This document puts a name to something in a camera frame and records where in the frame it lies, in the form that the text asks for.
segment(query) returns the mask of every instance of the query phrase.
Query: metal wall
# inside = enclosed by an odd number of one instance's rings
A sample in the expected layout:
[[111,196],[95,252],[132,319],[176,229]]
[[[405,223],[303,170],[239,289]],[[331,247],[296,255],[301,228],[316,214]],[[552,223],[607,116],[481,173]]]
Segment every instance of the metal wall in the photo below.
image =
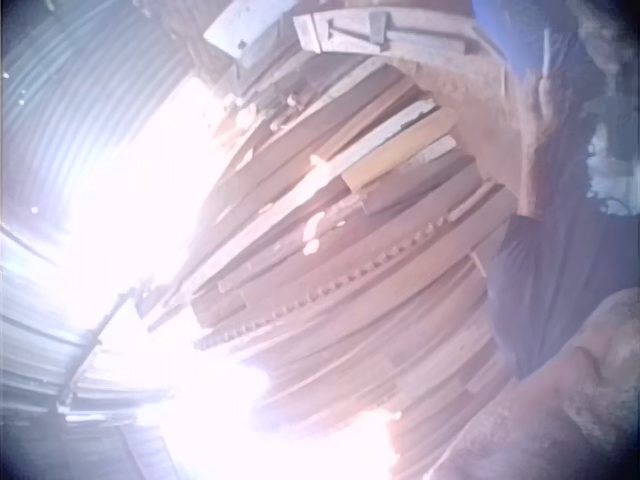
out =
[[174,480],[179,471],[157,428],[137,425],[2,426],[15,478]]
[[132,139],[191,67],[130,1],[57,6],[3,58],[3,196],[64,229],[81,176]]
[[[69,321],[67,272],[56,265],[74,188],[136,135],[192,64],[128,0],[56,2],[3,53],[0,413],[22,416],[55,405],[100,321]],[[117,382],[85,393],[83,411],[157,398]]]

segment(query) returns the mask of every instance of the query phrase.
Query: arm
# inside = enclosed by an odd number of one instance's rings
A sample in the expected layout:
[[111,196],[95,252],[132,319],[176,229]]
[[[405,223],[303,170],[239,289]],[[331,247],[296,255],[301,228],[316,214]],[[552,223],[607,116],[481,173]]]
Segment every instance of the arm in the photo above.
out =
[[520,96],[522,169],[518,215],[542,220],[551,192],[548,178],[551,145],[560,125],[555,77],[529,78]]

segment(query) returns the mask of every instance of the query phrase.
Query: hand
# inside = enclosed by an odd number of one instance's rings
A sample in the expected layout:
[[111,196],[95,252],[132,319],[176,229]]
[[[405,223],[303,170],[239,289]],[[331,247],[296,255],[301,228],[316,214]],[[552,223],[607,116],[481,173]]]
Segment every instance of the hand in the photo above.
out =
[[519,95],[520,128],[525,149],[536,148],[554,134],[568,111],[570,95],[558,76],[529,74]]

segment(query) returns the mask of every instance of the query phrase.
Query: light wooden board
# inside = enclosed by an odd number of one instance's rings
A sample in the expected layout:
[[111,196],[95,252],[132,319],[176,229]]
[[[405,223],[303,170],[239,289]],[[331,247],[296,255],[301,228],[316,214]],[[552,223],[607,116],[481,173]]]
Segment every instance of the light wooden board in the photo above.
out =
[[345,171],[342,174],[343,180],[352,192],[358,192],[366,184],[446,135],[455,125],[456,118],[456,113],[450,108],[437,110],[403,130]]
[[394,169],[360,192],[362,205],[368,214],[410,205],[426,192],[452,178],[471,161],[461,151],[453,150],[435,162],[417,164],[407,170]]

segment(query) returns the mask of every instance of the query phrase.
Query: stack of wooden planks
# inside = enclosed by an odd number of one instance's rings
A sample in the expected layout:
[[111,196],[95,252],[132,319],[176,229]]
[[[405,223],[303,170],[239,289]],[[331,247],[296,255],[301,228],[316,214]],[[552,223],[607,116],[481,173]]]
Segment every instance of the stack of wooden planks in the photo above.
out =
[[265,429],[310,435],[402,412],[394,474],[420,478],[510,380],[485,270],[515,199],[458,147],[454,110],[380,57],[336,55],[267,72],[349,65],[286,127],[252,143],[256,118],[236,135],[147,321],[192,308],[207,330],[197,348],[265,370]]

